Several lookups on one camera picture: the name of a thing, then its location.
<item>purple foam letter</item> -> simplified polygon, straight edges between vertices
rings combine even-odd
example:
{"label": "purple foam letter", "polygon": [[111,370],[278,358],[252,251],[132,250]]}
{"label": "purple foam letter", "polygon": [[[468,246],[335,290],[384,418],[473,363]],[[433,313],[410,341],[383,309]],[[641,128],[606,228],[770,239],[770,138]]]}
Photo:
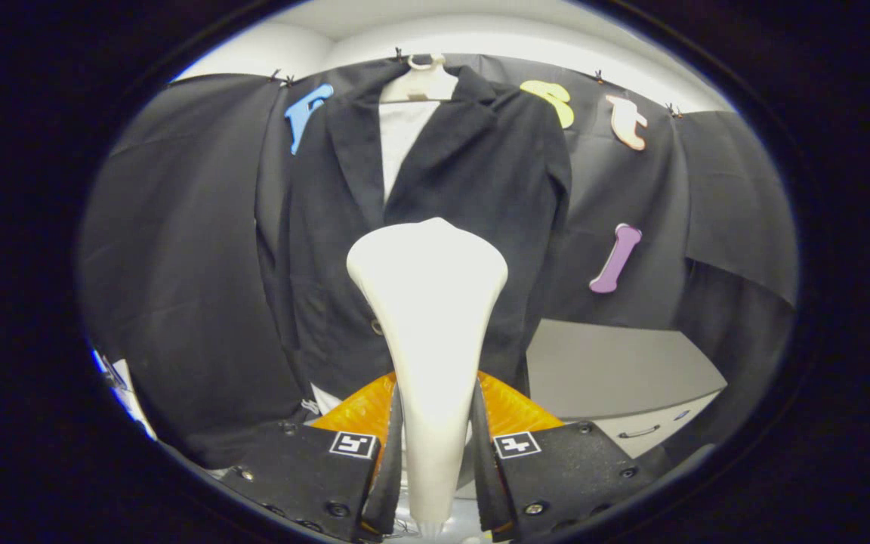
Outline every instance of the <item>purple foam letter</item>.
{"label": "purple foam letter", "polygon": [[619,279],[619,273],[626,264],[626,259],[633,251],[633,247],[640,243],[643,234],[628,226],[628,224],[618,224],[617,242],[613,246],[613,251],[610,252],[610,257],[606,260],[603,270],[600,275],[590,282],[590,290],[592,292],[614,292]]}

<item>collar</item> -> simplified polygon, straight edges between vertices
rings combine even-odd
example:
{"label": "collar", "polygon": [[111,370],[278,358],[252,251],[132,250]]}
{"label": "collar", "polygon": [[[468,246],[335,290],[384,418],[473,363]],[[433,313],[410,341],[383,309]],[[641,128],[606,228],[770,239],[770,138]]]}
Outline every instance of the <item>collar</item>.
{"label": "collar", "polygon": [[[378,100],[384,86],[411,68],[394,60],[371,66],[364,83],[351,92],[325,103],[325,123],[329,140],[353,200],[370,230],[384,226],[384,189],[381,162],[381,129]],[[489,107],[495,90],[469,66],[446,66],[458,77],[452,99],[439,105],[418,135],[398,172],[387,206],[407,190],[424,182],[422,172],[448,159],[477,135],[491,127],[496,114]]]}

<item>clothes hanger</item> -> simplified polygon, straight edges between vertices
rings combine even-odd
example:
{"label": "clothes hanger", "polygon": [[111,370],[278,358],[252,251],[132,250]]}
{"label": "clothes hanger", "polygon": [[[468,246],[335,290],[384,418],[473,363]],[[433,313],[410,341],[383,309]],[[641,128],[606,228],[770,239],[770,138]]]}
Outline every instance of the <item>clothes hanger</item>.
{"label": "clothes hanger", "polygon": [[404,76],[391,80],[382,89],[378,102],[424,102],[425,100],[451,100],[458,77],[445,71],[445,56],[432,53],[430,64],[418,64],[415,55],[408,57],[412,68]]}

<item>white wall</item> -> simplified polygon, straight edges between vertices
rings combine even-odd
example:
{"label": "white wall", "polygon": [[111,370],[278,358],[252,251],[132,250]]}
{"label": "white wall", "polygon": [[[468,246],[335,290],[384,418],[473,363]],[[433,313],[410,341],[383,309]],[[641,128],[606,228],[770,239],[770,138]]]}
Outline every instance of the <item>white wall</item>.
{"label": "white wall", "polygon": [[279,68],[284,75],[307,76],[321,71],[334,45],[330,38],[307,28],[266,20],[214,48],[176,79],[207,73],[270,76]]}
{"label": "white wall", "polygon": [[620,48],[613,42],[552,24],[498,15],[444,15],[376,28],[335,44],[323,69],[404,54],[483,53],[538,61],[578,72],[602,71],[608,82],[683,111],[731,110],[722,97],[689,73]]}
{"label": "white wall", "polygon": [[[549,18],[560,24],[504,14],[438,14],[438,10],[446,8],[437,3],[422,3],[408,6],[414,6],[411,13],[386,14],[379,10],[362,15],[356,33],[346,37],[344,26],[338,23],[344,20],[345,11],[338,13],[339,7],[332,2],[335,0],[315,0],[273,15],[218,46],[177,79],[205,73],[269,76],[277,68],[283,75],[299,79],[337,66],[390,57],[398,46],[405,54],[483,53],[545,62],[583,73],[601,70],[608,82],[659,104],[674,103],[682,111],[733,109],[718,92],[663,49],[566,2],[550,4],[563,10],[577,10],[580,20],[590,17],[589,22],[574,24],[576,29],[566,27],[570,14],[556,10]],[[353,10],[355,5],[362,6],[351,3],[346,4],[349,6],[346,9]],[[496,7],[503,10],[505,6]],[[424,9],[436,13],[422,14]],[[538,16],[545,18],[543,11]],[[372,17],[379,22],[370,24]],[[411,18],[384,22],[385,17]]]}

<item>gray cabinet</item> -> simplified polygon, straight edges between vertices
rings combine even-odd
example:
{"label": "gray cabinet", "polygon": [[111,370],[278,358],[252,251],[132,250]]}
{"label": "gray cabinet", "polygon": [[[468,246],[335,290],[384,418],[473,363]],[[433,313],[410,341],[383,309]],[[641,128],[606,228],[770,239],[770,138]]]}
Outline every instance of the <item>gray cabinet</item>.
{"label": "gray cabinet", "polygon": [[532,400],[591,420],[631,457],[679,431],[727,386],[679,331],[543,320],[528,350]]}

